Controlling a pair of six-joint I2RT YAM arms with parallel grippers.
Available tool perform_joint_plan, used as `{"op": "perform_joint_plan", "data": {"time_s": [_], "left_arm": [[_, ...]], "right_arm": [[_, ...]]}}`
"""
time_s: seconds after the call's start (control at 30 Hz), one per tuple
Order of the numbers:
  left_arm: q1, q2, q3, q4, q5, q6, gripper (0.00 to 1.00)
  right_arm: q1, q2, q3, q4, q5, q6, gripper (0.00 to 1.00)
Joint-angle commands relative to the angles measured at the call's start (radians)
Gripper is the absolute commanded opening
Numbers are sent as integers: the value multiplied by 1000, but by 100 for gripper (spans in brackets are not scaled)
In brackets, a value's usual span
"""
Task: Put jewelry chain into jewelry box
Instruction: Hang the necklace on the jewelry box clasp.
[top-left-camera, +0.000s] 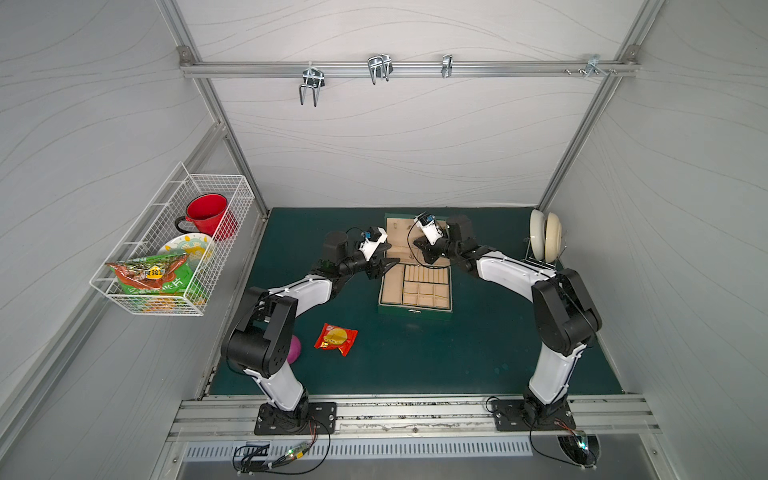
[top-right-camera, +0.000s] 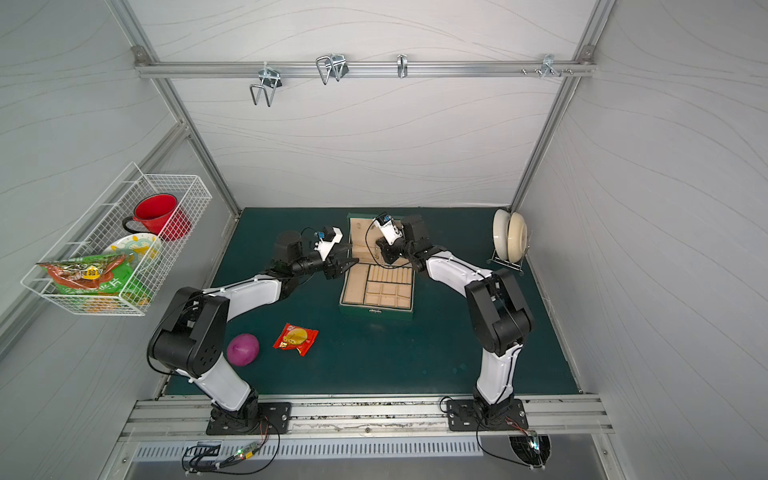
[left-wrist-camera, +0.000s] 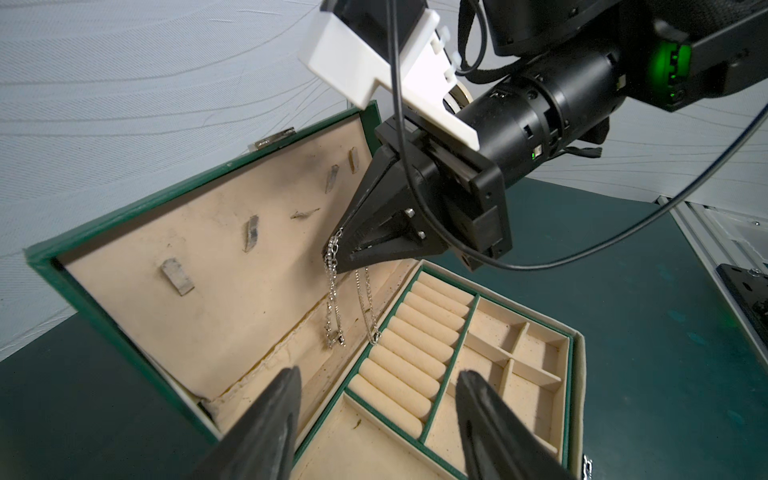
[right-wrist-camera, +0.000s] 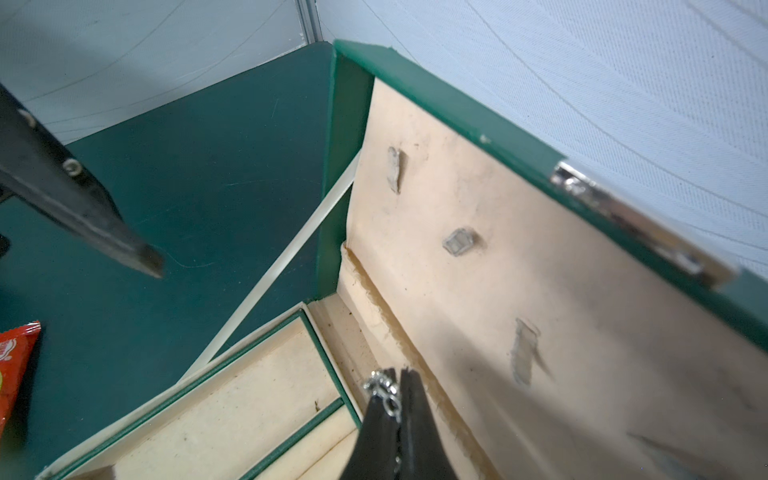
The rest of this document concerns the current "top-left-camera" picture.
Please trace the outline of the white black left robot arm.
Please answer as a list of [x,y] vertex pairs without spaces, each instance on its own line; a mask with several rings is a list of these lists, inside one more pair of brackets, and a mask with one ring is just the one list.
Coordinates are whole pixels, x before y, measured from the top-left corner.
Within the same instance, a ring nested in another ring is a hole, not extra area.
[[282,287],[250,287],[243,292],[221,343],[221,357],[252,379],[273,411],[296,423],[309,418],[308,393],[288,362],[296,320],[336,298],[345,284],[363,273],[382,278],[399,260],[382,227],[364,230],[352,241],[343,231],[329,233],[320,259],[303,278]]

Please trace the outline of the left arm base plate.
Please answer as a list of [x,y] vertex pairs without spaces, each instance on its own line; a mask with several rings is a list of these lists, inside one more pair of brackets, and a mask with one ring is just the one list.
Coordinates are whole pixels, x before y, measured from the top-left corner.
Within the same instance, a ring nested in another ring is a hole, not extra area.
[[256,436],[333,434],[336,430],[336,402],[300,401],[292,411],[283,411],[264,403],[260,406],[254,434]]

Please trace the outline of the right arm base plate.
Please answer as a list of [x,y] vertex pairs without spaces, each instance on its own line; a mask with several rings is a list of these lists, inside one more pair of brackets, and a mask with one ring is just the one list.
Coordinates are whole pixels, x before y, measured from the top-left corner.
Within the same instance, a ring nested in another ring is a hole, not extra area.
[[541,404],[535,397],[500,399],[490,397],[486,408],[500,432],[575,430],[576,423],[567,398]]

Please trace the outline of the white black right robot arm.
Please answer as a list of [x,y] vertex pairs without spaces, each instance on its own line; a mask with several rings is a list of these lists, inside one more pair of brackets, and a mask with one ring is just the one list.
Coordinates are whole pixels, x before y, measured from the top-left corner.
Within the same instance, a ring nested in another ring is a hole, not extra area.
[[513,259],[478,243],[471,220],[455,216],[442,227],[436,217],[421,213],[413,220],[421,231],[414,239],[425,262],[446,258],[469,275],[522,296],[533,305],[541,350],[525,393],[537,411],[564,403],[577,361],[602,327],[602,319],[580,274]]

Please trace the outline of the green jewelry box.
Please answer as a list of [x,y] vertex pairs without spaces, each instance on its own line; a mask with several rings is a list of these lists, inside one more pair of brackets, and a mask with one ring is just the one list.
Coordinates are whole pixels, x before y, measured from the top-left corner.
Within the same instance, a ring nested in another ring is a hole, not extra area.
[[425,238],[414,217],[385,215],[388,258],[399,262],[382,278],[378,311],[383,315],[447,321],[453,314],[453,278],[450,262],[439,257],[428,263],[414,241]]

